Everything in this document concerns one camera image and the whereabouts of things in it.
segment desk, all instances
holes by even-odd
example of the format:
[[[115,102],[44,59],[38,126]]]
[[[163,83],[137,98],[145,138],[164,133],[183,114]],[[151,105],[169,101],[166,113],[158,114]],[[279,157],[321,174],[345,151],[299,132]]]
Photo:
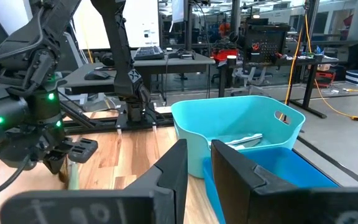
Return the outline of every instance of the desk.
[[[131,51],[132,58],[136,51]],[[213,59],[196,54],[195,60],[171,58],[168,60],[165,52],[165,60],[138,60],[135,61],[134,66],[136,70],[142,75],[143,82],[147,88],[151,87],[151,75],[165,74],[165,73],[188,73],[188,72],[205,72],[207,65],[215,64]],[[102,67],[102,63],[89,63],[83,65],[81,68],[75,70],[73,73],[65,77],[67,81],[62,87],[71,88],[73,94],[82,93],[108,93],[114,91],[114,79],[107,80],[85,80],[84,76],[93,71],[97,67]],[[109,72],[112,77],[115,77],[116,72]]]
[[[115,115],[113,111],[91,113],[89,116],[103,118]],[[126,131],[121,136],[114,132],[81,137],[99,142],[99,148],[91,159],[78,167],[81,189],[123,189],[142,175],[177,140],[174,127],[157,128],[156,131]],[[0,161],[0,184],[13,172],[13,169]],[[0,206],[19,192],[62,188],[63,184],[57,176],[49,173],[43,164],[38,164],[35,169],[23,172],[10,187],[0,193]],[[204,181],[192,176],[188,179],[185,223],[218,223],[206,196]]]
[[[305,91],[305,95],[303,97],[302,103],[299,103],[296,100],[289,100],[288,102],[291,102],[295,106],[299,106],[300,108],[302,108],[302,109],[304,109],[320,118],[326,118],[327,116],[325,114],[322,114],[319,111],[316,111],[309,107],[311,91],[314,88],[314,79],[316,78],[316,71],[317,71],[318,65],[337,64],[337,63],[347,63],[347,61],[338,61],[336,59],[329,59],[329,58],[324,58],[322,62],[302,62],[301,60],[298,60],[298,62],[295,65],[297,67],[311,65],[310,73],[309,73],[309,77],[308,77],[308,83],[306,86],[306,91]],[[276,65],[260,64],[260,65],[253,65],[253,66],[249,65],[247,67],[274,67],[274,66],[276,66]],[[224,68],[220,69],[220,76],[219,76],[220,83],[219,83],[219,93],[218,93],[219,97],[224,97],[224,87],[225,87],[225,82],[226,82],[226,75],[231,75],[231,73],[233,72],[233,69],[238,68],[238,67],[242,67],[242,65],[235,65],[235,66],[230,67],[226,64],[226,65],[224,65]],[[291,82],[290,92],[289,92],[289,96],[288,96],[289,99],[291,98],[291,89],[292,89],[293,81]]]

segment wooden tabletop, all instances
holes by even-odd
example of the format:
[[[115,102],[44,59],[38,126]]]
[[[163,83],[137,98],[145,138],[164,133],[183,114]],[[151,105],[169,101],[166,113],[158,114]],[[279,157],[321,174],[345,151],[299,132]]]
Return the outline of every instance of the wooden tabletop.
[[[115,116],[114,112],[97,112],[92,118]],[[176,142],[174,127],[157,128],[155,131],[126,131],[87,134],[83,138],[98,141],[99,147],[91,159],[78,166],[80,189],[123,189],[147,171]],[[15,169],[0,161],[0,184]],[[0,193],[0,207],[9,197],[28,190],[63,189],[56,175],[43,164],[23,172],[6,190]],[[189,175],[185,223],[218,223],[206,196],[204,180]]]

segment person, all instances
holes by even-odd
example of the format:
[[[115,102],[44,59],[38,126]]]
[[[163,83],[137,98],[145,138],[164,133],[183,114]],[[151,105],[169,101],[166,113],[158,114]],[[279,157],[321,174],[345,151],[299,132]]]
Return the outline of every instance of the person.
[[[219,33],[222,39],[230,34],[230,23],[226,22],[226,18],[222,20],[222,24],[219,26]]]

